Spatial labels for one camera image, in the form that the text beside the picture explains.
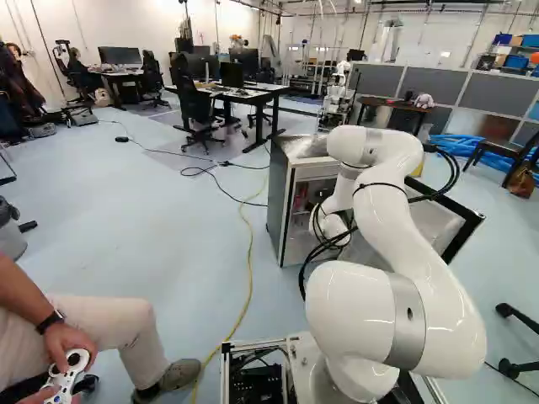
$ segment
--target blue bin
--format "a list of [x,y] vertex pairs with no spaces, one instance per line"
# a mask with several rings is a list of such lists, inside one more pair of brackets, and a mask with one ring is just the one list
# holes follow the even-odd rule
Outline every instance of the blue bin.
[[508,45],[511,42],[513,35],[511,34],[497,34],[494,36],[492,45]]
[[515,69],[524,69],[528,66],[529,59],[525,56],[520,55],[508,55],[507,58],[505,58],[505,64],[506,67],[514,67]]
[[522,35],[522,46],[539,48],[539,35]]

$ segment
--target sneaker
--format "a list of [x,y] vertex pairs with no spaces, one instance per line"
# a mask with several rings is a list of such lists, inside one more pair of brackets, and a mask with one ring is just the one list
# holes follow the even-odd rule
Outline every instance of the sneaker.
[[197,359],[180,359],[171,364],[161,380],[159,391],[152,397],[142,397],[137,390],[133,391],[131,399],[135,404],[148,404],[164,393],[181,389],[196,380],[200,373],[201,363]]

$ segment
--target yellow cable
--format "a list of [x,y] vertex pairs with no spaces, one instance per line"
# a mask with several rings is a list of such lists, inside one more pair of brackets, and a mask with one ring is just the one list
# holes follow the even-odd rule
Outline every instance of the yellow cable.
[[[250,200],[256,198],[266,188],[266,184],[268,182],[268,175],[266,175],[266,178],[264,179],[264,183],[262,184],[262,187],[259,189],[259,191],[249,196],[244,202],[249,202]],[[242,221],[247,225],[249,229],[249,247],[247,250],[247,270],[248,270],[248,295],[247,299],[245,300],[245,303],[243,304],[243,308],[239,313],[239,316],[236,320],[236,323],[234,324],[234,327],[230,331],[230,333],[227,335],[227,337],[224,339],[224,341],[230,341],[232,339],[232,336],[239,328],[240,324],[242,323],[243,318],[245,317],[245,314],[247,313],[247,310],[249,308],[249,304],[251,303],[251,297],[253,296],[253,262],[252,262],[252,252],[253,252],[253,226],[249,222],[249,220],[243,215],[243,207],[245,206],[244,203],[241,203],[238,208],[239,215],[242,218]],[[205,359],[205,361],[202,363],[202,371],[204,371],[204,368],[211,362],[213,357],[219,352],[219,349],[221,349],[221,345],[217,345],[216,348],[211,351],[211,353],[208,355],[208,357]],[[193,387],[193,395],[191,396],[191,404],[196,403],[196,393],[199,390],[199,379],[196,380],[195,386]]]

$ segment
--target beige pants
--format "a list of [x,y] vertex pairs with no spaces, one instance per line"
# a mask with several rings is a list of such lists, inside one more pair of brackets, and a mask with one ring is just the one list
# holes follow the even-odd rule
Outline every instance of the beige pants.
[[[66,315],[68,324],[95,341],[99,351],[118,349],[137,389],[146,389],[163,376],[168,361],[147,301],[77,296],[50,296],[50,301]],[[34,326],[0,308],[0,391],[45,372],[50,362]]]

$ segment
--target hand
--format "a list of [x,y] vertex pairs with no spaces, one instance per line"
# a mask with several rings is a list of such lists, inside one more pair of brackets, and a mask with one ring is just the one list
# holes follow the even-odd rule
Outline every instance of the hand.
[[[37,393],[33,394],[30,397],[26,397],[21,401],[17,401],[17,404],[43,404],[47,398],[52,398],[60,390],[60,386],[47,387],[43,390],[39,390]],[[80,403],[80,396],[76,395],[73,397],[72,404]]]
[[90,353],[90,362],[85,370],[93,365],[98,350],[84,332],[64,323],[56,323],[46,329],[44,337],[47,351],[62,373],[66,373],[69,369],[66,359],[66,351],[69,349],[86,349]]

